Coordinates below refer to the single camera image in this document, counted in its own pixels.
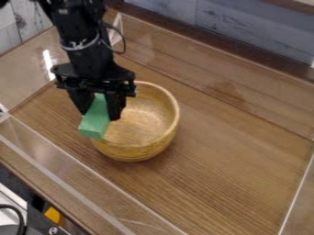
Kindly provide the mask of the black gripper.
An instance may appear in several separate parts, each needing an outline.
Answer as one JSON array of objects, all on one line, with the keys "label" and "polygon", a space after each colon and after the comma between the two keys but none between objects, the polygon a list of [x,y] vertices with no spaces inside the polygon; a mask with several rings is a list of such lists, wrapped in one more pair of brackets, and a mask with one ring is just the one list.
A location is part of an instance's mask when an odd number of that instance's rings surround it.
[{"label": "black gripper", "polygon": [[56,87],[67,91],[70,99],[85,115],[95,100],[105,94],[111,121],[121,118],[127,106],[127,96],[135,95],[135,73],[114,60],[109,42],[62,44],[69,62],[54,65]]}]

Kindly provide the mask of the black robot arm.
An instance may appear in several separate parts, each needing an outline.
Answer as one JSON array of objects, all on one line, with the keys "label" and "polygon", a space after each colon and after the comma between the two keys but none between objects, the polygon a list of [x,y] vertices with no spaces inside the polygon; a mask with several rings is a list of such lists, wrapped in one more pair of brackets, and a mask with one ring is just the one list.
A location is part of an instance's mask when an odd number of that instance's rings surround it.
[{"label": "black robot arm", "polygon": [[105,0],[36,0],[58,33],[69,62],[56,64],[51,72],[56,87],[64,89],[85,114],[102,94],[110,120],[122,117],[127,98],[137,95],[135,73],[114,59],[109,31],[114,25],[103,17]]}]

